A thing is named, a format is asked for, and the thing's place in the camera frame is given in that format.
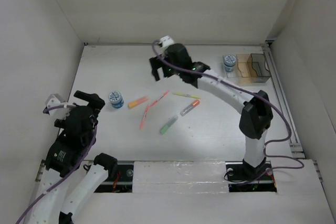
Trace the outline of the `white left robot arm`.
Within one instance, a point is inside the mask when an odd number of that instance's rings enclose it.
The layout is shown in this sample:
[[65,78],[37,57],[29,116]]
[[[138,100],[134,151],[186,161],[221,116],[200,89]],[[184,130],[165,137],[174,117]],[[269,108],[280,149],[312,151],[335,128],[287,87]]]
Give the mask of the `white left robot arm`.
[[98,116],[105,101],[95,93],[76,91],[75,98],[86,101],[78,105],[51,94],[45,102],[44,114],[55,119],[61,132],[49,148],[44,172],[38,187],[39,195],[18,218],[29,223],[73,223],[81,209],[105,180],[118,175],[116,158],[100,153],[87,167],[87,173],[68,195],[70,178],[96,143]]

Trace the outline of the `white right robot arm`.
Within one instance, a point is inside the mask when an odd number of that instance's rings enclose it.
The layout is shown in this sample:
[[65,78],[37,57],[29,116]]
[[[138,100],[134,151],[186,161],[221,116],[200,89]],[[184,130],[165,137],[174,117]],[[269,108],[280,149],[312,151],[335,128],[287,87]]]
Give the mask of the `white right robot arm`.
[[193,61],[183,44],[172,43],[162,54],[150,58],[152,76],[160,80],[158,69],[169,78],[179,76],[183,82],[206,91],[226,102],[240,114],[239,129],[245,136],[243,180],[252,180],[265,171],[264,153],[267,130],[273,119],[268,94],[243,91],[230,81],[224,80],[205,63]]

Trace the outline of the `grey marker orange cap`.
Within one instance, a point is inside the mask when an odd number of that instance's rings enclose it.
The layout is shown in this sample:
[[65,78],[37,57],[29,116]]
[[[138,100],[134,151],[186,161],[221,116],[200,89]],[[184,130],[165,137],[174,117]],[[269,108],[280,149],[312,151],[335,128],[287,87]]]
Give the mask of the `grey marker orange cap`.
[[200,100],[195,100],[191,104],[189,104],[186,108],[184,108],[181,112],[181,116],[187,115],[190,111],[192,111],[195,107],[197,107],[200,104]]

